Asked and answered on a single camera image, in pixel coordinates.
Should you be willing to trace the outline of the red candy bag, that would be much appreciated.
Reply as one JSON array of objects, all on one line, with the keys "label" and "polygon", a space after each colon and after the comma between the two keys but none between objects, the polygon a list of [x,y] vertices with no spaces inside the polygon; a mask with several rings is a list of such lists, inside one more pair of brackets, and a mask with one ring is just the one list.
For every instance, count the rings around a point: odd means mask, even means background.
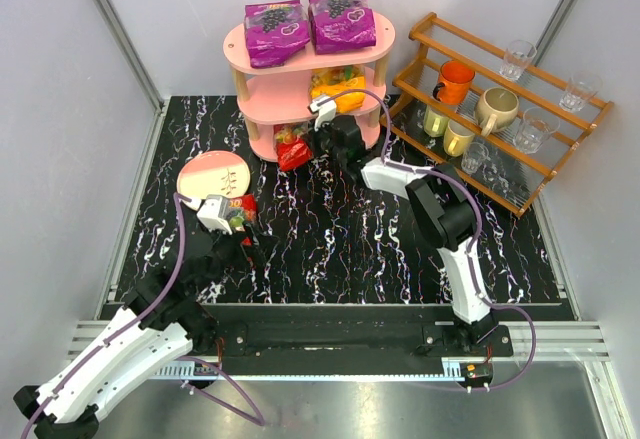
[{"label": "red candy bag", "polygon": [[231,207],[226,218],[231,226],[232,234],[240,235],[243,240],[245,238],[244,223],[252,223],[257,227],[257,203],[252,194],[230,199]]},{"label": "red candy bag", "polygon": [[308,124],[279,124],[274,127],[274,145],[281,171],[294,170],[313,158],[308,142]]}]

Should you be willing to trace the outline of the orange candy bag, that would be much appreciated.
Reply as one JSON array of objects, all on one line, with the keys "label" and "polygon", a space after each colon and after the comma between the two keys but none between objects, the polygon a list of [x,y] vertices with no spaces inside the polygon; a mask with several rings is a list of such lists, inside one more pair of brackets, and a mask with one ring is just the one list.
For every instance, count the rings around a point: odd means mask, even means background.
[{"label": "orange candy bag", "polygon": [[[313,69],[310,84],[310,98],[316,99],[322,95],[329,97],[338,93],[366,88],[364,67],[361,65],[347,65],[334,68]],[[362,92],[348,93],[335,100],[338,114],[347,114],[359,109],[365,100]]]}]

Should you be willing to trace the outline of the purple candy bag back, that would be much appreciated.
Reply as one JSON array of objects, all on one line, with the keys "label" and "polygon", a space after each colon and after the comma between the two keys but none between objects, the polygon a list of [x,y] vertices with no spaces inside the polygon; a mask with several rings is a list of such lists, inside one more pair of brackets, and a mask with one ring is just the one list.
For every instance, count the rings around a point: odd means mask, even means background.
[{"label": "purple candy bag back", "polygon": [[281,66],[311,41],[299,0],[246,5],[244,12],[245,45],[252,68]]}]

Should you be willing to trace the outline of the purple candy bag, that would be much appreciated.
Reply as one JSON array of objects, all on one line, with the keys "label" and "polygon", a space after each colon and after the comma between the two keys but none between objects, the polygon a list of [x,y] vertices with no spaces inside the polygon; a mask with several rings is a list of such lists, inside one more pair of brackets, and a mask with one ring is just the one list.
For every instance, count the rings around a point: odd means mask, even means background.
[{"label": "purple candy bag", "polygon": [[299,0],[246,5],[244,12],[245,45],[252,68],[281,66],[311,41]]},{"label": "purple candy bag", "polygon": [[374,13],[368,0],[308,0],[315,52],[350,52],[376,45]]}]

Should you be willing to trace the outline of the purple candy bag front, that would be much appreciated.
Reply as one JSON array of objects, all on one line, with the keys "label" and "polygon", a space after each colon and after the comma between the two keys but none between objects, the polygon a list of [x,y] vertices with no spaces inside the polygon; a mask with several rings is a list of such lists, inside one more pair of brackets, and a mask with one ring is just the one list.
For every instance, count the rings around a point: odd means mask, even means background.
[{"label": "purple candy bag front", "polygon": [[368,0],[308,0],[315,52],[350,52],[376,45],[374,13]]}]

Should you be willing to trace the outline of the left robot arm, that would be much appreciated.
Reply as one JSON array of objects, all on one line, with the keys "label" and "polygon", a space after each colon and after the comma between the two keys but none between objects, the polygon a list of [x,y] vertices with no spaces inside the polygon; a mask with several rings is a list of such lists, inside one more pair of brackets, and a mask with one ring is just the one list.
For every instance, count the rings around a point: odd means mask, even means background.
[{"label": "left robot arm", "polygon": [[156,371],[179,358],[235,350],[245,326],[220,323],[198,297],[229,268],[263,268],[277,243],[250,224],[230,235],[181,230],[176,257],[137,283],[84,351],[48,382],[15,394],[27,420],[22,434],[92,438],[109,407]]}]

